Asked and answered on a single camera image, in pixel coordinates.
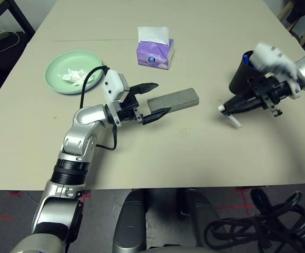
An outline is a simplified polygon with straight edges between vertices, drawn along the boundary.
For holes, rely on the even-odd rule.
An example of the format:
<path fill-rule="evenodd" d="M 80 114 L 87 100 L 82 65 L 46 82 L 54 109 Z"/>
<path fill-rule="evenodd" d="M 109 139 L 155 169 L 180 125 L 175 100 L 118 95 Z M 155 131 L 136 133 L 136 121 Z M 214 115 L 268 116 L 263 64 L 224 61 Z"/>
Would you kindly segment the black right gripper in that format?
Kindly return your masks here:
<path fill-rule="evenodd" d="M 292 94 L 287 81 L 279 82 L 275 77 L 261 76 L 249 79 L 248 84 L 251 92 L 240 93 L 225 102 L 222 114 L 239 114 L 263 108 L 269 109 L 274 117 L 282 115 L 276 105 Z"/>

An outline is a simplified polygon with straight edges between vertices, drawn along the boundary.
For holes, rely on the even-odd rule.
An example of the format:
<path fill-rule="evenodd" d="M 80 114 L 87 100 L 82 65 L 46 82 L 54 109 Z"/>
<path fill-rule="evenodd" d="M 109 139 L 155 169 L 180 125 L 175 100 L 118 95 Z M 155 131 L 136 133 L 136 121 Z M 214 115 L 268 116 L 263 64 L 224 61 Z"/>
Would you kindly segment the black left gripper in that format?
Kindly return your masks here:
<path fill-rule="evenodd" d="M 131 86 L 129 93 L 122 102 L 114 102 L 114 108 L 117 115 L 117 118 L 114 118 L 114 123 L 121 124 L 124 121 L 138 121 L 138 123 L 149 124 L 169 113 L 171 108 L 161 108 L 146 116 L 139 113 L 139 103 L 136 99 L 136 95 L 148 93 L 158 86 L 157 83 L 141 83 Z"/>

